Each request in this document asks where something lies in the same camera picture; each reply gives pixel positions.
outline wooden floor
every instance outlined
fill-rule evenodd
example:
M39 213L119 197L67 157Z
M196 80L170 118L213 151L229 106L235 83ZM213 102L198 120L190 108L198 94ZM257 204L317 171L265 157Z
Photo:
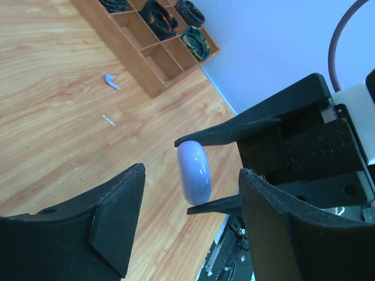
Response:
M1 1L0 38L0 215L36 213L142 162L127 280L194 280L223 216L185 214L173 141L232 117L202 72L149 98L68 0ZM236 146L206 151L212 199L234 194Z

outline white panel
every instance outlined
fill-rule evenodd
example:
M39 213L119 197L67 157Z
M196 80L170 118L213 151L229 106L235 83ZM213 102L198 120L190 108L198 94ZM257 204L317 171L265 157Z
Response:
M367 164L375 164L375 105L365 82L337 92L332 99L336 105L346 105L369 160Z

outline small blue object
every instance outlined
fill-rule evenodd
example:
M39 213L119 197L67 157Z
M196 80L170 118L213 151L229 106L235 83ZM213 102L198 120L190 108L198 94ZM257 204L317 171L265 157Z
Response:
M108 84L109 86L111 86L112 88L115 88L116 90L119 90L119 89L120 89L119 86L117 86L115 83L112 82L112 81L113 81L113 76L112 76L111 74L106 74L106 75L104 76L104 78L105 78L105 82L107 82L107 84Z
M202 145L188 140L177 148L183 195L191 205L202 205L211 197L209 162Z

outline black cable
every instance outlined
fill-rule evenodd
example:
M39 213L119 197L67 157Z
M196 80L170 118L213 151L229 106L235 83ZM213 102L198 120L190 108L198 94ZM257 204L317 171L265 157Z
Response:
M350 20L350 18L361 8L366 2L369 0L357 0L347 12L341 18L339 24L337 25L332 38L329 43L329 50L328 50L328 72L329 78L332 83L333 89L335 92L341 90L341 86L338 80L338 76L336 74L336 49L338 46L338 42L340 39L340 35L342 30Z

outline bolt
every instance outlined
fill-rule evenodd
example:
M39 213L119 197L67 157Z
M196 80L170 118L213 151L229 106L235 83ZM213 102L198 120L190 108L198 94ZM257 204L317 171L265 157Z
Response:
M355 196L355 195L358 195L358 190L357 190L357 187L351 184L348 184L347 186L344 186L344 193L347 196Z
M293 157L291 160L294 165L299 166L300 162L298 158Z
M323 148L323 153L325 154L325 155L329 155L329 154L331 154L332 153L332 149L330 148L330 147L325 147L325 148Z
M312 156L319 157L320 155L321 155L321 151L320 150L314 149L312 151Z
M328 102L324 101L321 103L321 108L322 109L327 109L328 108Z
M308 138L308 139L313 139L314 138L314 133L313 132L308 132L305 134L305 136Z
M348 139L344 141L342 145L344 146L344 148L351 148L353 146L353 142L350 139Z
M319 143L325 142L326 140L327 140L327 137L325 135L318 136L318 142Z
M347 134L347 129L345 127L341 127L340 129L338 129L338 132L343 136Z

